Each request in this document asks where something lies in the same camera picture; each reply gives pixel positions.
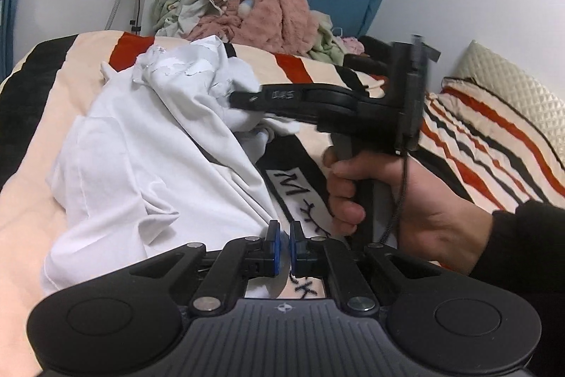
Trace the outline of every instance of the fuzzy pink fabric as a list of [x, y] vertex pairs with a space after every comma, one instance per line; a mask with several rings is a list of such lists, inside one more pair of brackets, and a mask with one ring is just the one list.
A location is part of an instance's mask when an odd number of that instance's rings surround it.
[[234, 44], [297, 55], [305, 55], [314, 45], [318, 23], [306, 0], [255, 0], [243, 19], [237, 14], [240, 2], [228, 0], [222, 16], [203, 16], [184, 38], [196, 40], [217, 35]]
[[365, 52], [365, 46], [356, 37], [342, 37], [341, 40], [344, 41], [344, 46], [349, 53], [361, 54]]

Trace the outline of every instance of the red stripe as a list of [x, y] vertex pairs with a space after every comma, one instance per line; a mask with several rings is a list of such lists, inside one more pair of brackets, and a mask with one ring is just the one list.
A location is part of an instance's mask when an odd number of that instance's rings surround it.
[[118, 72], [128, 69], [136, 63], [137, 56], [145, 53], [154, 42], [154, 37], [136, 36], [131, 33], [122, 34], [109, 58], [109, 65]]
[[440, 139], [437, 133], [431, 131], [425, 120], [422, 123], [422, 133], [425, 134], [430, 140], [434, 141], [437, 147], [443, 149], [445, 158], [455, 162], [457, 170], [461, 175], [461, 179], [465, 184], [469, 184], [473, 186], [482, 195], [484, 195], [491, 202], [493, 202], [498, 207], [499, 210], [505, 210], [504, 206], [502, 206], [502, 204], [498, 200], [496, 200], [494, 195], [491, 193], [491, 191], [489, 191], [489, 188], [484, 183], [484, 181], [479, 177], [479, 175], [475, 173], [472, 169], [470, 169], [467, 165], [465, 165], [465, 163], [461, 162], [460, 160], [453, 157], [453, 155], [451, 155], [447, 147], [447, 144]]
[[494, 166], [496, 166], [499, 170], [501, 170], [502, 172], [506, 173], [510, 179], [512, 179], [512, 182], [515, 183], [516, 187], [518, 189], [520, 189], [523, 193], [525, 193], [527, 196], [530, 197], [530, 199], [533, 200], [533, 197], [528, 194], [528, 192], [526, 191], [525, 187], [522, 185], [522, 183], [520, 181], [518, 181], [514, 176], [512, 176], [510, 174], [509, 171], [507, 171], [501, 164], [500, 162], [493, 158], [492, 155], [490, 154], [490, 152], [487, 150], [487, 148], [485, 148], [485, 146], [483, 146], [481, 143], [479, 143], [475, 138], [471, 137], [470, 135], [468, 135], [462, 128], [460, 128], [459, 126], [457, 126], [456, 124], [454, 124], [453, 122], [451, 122], [451, 120], [447, 117], [447, 114], [445, 114], [439, 107], [436, 106], [435, 104], [436, 102], [433, 100], [430, 100], [430, 106], [432, 106], [436, 112], [438, 112], [450, 125], [452, 125], [453, 127], [455, 127], [455, 129], [460, 132], [461, 134], [464, 134], [469, 140], [471, 140], [473, 142], [473, 144], [475, 145], [475, 147], [480, 150], [481, 152], [484, 152], [485, 154], [487, 154], [489, 156], [489, 158], [492, 160]]
[[290, 54], [273, 53], [277, 64], [282, 68], [292, 83], [313, 83], [312, 77], [300, 58]]
[[525, 144], [525, 146], [530, 150], [530, 152], [532, 152], [532, 155], [534, 156], [538, 165], [540, 166], [540, 169], [543, 172], [545, 178], [547, 179], [547, 182], [549, 182], [550, 185], [558, 193], [560, 193], [561, 195], [565, 195], [565, 187], [553, 175], [553, 172], [549, 168], [549, 165], [547, 165], [545, 159], [543, 158], [543, 154], [541, 153], [540, 149], [530, 138], [528, 138], [528, 136], [521, 129], [519, 129], [513, 123], [507, 121], [505, 118], [499, 116], [494, 109], [488, 107], [485, 103], [481, 103], [481, 101], [477, 101], [475, 98], [466, 95], [465, 93], [456, 90], [455, 88], [446, 87], [443, 89], [443, 93], [448, 93], [456, 97], [463, 104], [465, 104], [465, 106], [468, 106], [474, 111], [482, 114], [483, 116], [493, 121], [501, 128], [504, 128], [512, 136], [522, 141], [522, 143]]
[[384, 81], [381, 85], [381, 88], [386, 93], [386, 89], [388, 88], [388, 77], [387, 76], [375, 76], [375, 74], [369, 74], [369, 76], [371, 76], [376, 81]]

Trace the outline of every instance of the black stripe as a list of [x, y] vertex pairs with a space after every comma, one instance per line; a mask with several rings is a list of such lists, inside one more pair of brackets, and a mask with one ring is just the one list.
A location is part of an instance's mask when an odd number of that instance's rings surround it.
[[19, 168], [47, 97], [77, 36], [37, 45], [0, 94], [0, 189]]
[[410, 155], [418, 160], [426, 169], [431, 171], [434, 175], [440, 178], [447, 186], [455, 192], [461, 198], [464, 198], [468, 202], [473, 202], [469, 192], [467, 189], [461, 184], [459, 178], [451, 169], [451, 166], [447, 163], [445, 159], [439, 157], [439, 155], [434, 154], [433, 152], [428, 151], [427, 149], [419, 146], [418, 149], [414, 152], [411, 152]]
[[545, 203], [550, 203], [549, 199], [547, 199], [547, 196], [545, 196], [545, 194], [543, 193], [543, 190], [541, 190], [541, 188], [536, 184], [536, 181], [534, 181], [532, 176], [529, 174], [528, 169], [524, 165], [524, 162], [522, 161], [521, 158], [519, 158], [516, 154], [514, 154], [510, 149], [507, 149], [506, 147], [504, 147], [498, 141], [495, 141], [493, 138], [486, 136], [485, 134], [482, 134], [475, 127], [473, 127], [473, 125], [471, 125], [471, 124], [465, 122], [464, 120], [462, 120], [461, 118], [457, 117], [457, 115], [455, 115], [453, 112], [451, 112], [451, 110], [446, 108], [445, 105], [439, 99], [436, 99], [434, 101], [436, 101], [440, 106], [442, 106], [442, 108], [446, 112], [450, 113], [456, 120], [461, 122], [463, 124], [463, 126], [467, 130], [469, 130], [469, 132], [473, 136], [483, 140], [491, 149], [493, 149], [495, 151], [499, 151], [499, 152], [501, 152], [501, 154], [504, 154], [505, 157], [508, 159], [510, 166], [512, 166], [512, 169], [516, 173], [518, 173], [518, 175], [520, 175], [520, 177], [535, 192], [535, 194], [539, 197], [539, 199], [542, 200]]
[[482, 85], [479, 85], [477, 83], [477, 81], [473, 78], [473, 77], [467, 77], [467, 78], [461, 78], [461, 77], [444, 77], [442, 80], [442, 87], [444, 85], [444, 81], [459, 81], [459, 82], [465, 82], [465, 83], [470, 83], [472, 85], [474, 85], [477, 88], [480, 88], [481, 90], [486, 91], [489, 95], [495, 97], [497, 100], [499, 100], [502, 104], [504, 104], [505, 106], [509, 107], [510, 109], [512, 109], [514, 111], [514, 113], [520, 117], [523, 121], [525, 121], [529, 126], [531, 126], [542, 138], [543, 140], [546, 142], [547, 146], [549, 147], [550, 151], [552, 152], [552, 154], [554, 155], [555, 159], [557, 160], [557, 162], [559, 162], [559, 165], [561, 165], [561, 169], [563, 169], [563, 171], [565, 171], [565, 166], [563, 165], [563, 162], [561, 161], [561, 159], [559, 158], [559, 156], [557, 155], [557, 152], [555, 152], [555, 149], [553, 149], [552, 144], [549, 142], [549, 140], [545, 137], [545, 135], [539, 130], [538, 127], [536, 127], [530, 120], [528, 120], [527, 117], [525, 117], [520, 111], [518, 111], [516, 108], [514, 108], [512, 105], [510, 105], [507, 101], [504, 101], [500, 96], [498, 96], [496, 93], [492, 92], [491, 90], [489, 90], [488, 88], [483, 87]]
[[339, 66], [337, 64], [334, 65], [337, 74], [340, 76], [341, 81], [346, 84], [352, 91], [361, 95], [361, 96], [369, 96], [369, 92], [365, 88], [365, 86], [355, 74], [355, 71], [352, 71], [348, 67]]
[[277, 200], [277, 203], [279, 203], [279, 206], [281, 207], [281, 210], [282, 210], [283, 214], [285, 215], [286, 220], [289, 223], [292, 223], [295, 220], [295, 217], [292, 215], [292, 213], [288, 209], [288, 206], [286, 205], [284, 198], [281, 197], [281, 195], [277, 191], [277, 188], [275, 187], [275, 185], [270, 180], [269, 175], [265, 171], [261, 171], [261, 175], [263, 176], [263, 179], [265, 180], [265, 185], [267, 186], [267, 189], [272, 194], [272, 196], [275, 197], [275, 200]]
[[232, 58], [234, 56], [237, 56], [236, 49], [233, 46], [233, 44], [224, 42], [224, 48], [225, 48], [225, 53], [227, 53], [227, 55], [228, 55], [228, 58]]
[[298, 168], [326, 206], [328, 205], [326, 177], [296, 136], [277, 136], [267, 144], [265, 154], [257, 161], [256, 166], [266, 182], [270, 182], [266, 170], [288, 171]]
[[473, 154], [473, 151], [469, 148], [469, 146], [467, 146], [465, 143], [459, 141], [457, 139], [457, 135], [455, 134], [455, 132], [453, 130], [450, 130], [445, 122], [443, 122], [438, 117], [436, 117], [434, 114], [432, 114], [427, 105], [425, 106], [424, 110], [426, 111], [426, 114], [428, 115], [428, 117], [439, 128], [441, 128], [443, 131], [445, 131], [449, 135], [450, 138], [453, 138], [453, 140], [457, 143], [457, 147], [459, 148], [460, 151], [465, 152], [465, 154], [467, 154], [469, 156], [469, 158], [474, 163], [476, 163], [479, 166], [482, 166], [482, 168], [484, 168], [487, 171], [487, 173], [492, 177], [492, 179], [494, 179], [498, 183], [498, 185], [501, 186], [501, 188], [504, 189], [504, 191], [508, 195], [510, 195], [518, 205], [522, 204], [522, 200], [520, 200], [520, 198], [516, 195], [515, 191], [513, 191], [512, 188], [509, 187], [504, 181], [498, 179], [493, 174], [493, 171], [491, 170], [491, 168], [488, 165], [485, 165], [481, 160], [477, 160], [475, 158], [475, 155]]

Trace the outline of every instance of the quilted pillow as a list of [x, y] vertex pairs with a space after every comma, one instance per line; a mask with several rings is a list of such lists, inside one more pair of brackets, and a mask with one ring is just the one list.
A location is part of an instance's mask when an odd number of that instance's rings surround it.
[[543, 133], [565, 163], [565, 101], [549, 88], [475, 41], [467, 48], [454, 77], [473, 79], [516, 109]]

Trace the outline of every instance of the black mechanical arm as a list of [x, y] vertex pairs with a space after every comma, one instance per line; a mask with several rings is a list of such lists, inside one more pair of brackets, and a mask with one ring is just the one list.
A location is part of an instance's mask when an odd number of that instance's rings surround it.
[[[331, 134], [342, 160], [371, 149], [402, 155], [407, 168], [408, 151], [417, 148], [422, 125], [428, 50], [420, 36], [414, 36], [412, 44], [394, 43], [383, 98], [330, 84], [274, 84], [263, 85], [256, 94], [234, 92], [230, 104], [314, 124], [318, 131]], [[402, 197], [395, 205], [388, 185], [370, 180], [358, 184], [355, 200], [365, 209], [365, 219], [351, 237], [352, 249], [388, 242], [400, 217]]]

